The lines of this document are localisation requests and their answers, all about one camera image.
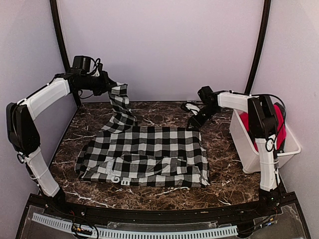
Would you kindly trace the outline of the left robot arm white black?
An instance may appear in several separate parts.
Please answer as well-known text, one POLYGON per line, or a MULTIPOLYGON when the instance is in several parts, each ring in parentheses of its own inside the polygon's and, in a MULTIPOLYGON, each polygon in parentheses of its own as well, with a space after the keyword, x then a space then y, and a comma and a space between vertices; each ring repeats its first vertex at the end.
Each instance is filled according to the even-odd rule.
POLYGON ((92 76, 62 73, 55 75, 51 82, 30 96, 6 107, 8 140, 17 152, 20 163, 26 165, 31 179, 45 196, 54 199, 50 207, 59 217, 66 217, 70 213, 70 205, 61 199, 64 193, 42 155, 36 120, 53 104, 73 92, 88 90, 100 96, 115 86, 116 82, 105 71, 92 76))

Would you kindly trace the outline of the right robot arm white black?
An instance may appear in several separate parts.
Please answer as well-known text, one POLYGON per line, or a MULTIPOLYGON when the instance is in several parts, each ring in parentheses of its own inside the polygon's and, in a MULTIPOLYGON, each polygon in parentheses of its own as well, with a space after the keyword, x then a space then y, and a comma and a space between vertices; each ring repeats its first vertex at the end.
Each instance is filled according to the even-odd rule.
POLYGON ((202 87, 198 95, 203 103, 202 108, 191 102, 181 105, 184 111, 193 113, 187 122, 188 130, 202 127, 207 120, 220 112, 221 108, 248 114, 249 131, 258 148, 261 170, 259 200, 253 211, 259 216, 267 215, 281 203, 282 198, 276 146, 277 136, 282 127, 278 125, 271 95, 248 95, 234 91, 213 92, 209 86, 202 87))

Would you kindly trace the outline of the black white checkered shirt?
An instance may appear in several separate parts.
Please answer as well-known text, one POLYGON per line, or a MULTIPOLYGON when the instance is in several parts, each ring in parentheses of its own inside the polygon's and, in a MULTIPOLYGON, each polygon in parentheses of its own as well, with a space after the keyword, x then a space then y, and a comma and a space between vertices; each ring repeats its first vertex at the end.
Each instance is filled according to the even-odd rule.
POLYGON ((209 164, 197 130, 139 126, 131 111, 127 85, 108 92, 113 115, 80 151, 79 178, 124 186, 206 187, 209 164))

